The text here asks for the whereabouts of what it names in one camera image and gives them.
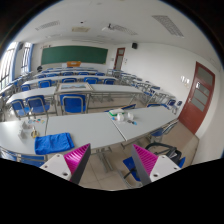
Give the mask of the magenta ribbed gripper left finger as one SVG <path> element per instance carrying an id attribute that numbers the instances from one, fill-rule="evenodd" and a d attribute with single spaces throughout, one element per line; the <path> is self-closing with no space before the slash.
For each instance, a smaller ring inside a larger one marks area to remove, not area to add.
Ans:
<path id="1" fill-rule="evenodd" d="M 90 155 L 91 147 L 89 144 L 83 145 L 64 155 L 64 159 L 71 172 L 70 181 L 72 183 L 79 184 Z"/>

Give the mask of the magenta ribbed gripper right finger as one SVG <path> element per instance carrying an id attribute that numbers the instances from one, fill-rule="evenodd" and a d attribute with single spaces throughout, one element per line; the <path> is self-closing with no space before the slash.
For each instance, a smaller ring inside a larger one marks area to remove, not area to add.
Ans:
<path id="1" fill-rule="evenodd" d="M 132 146 L 131 154 L 141 183 L 143 185 L 151 183 L 150 174 L 157 162 L 158 157 L 138 145 Z"/>

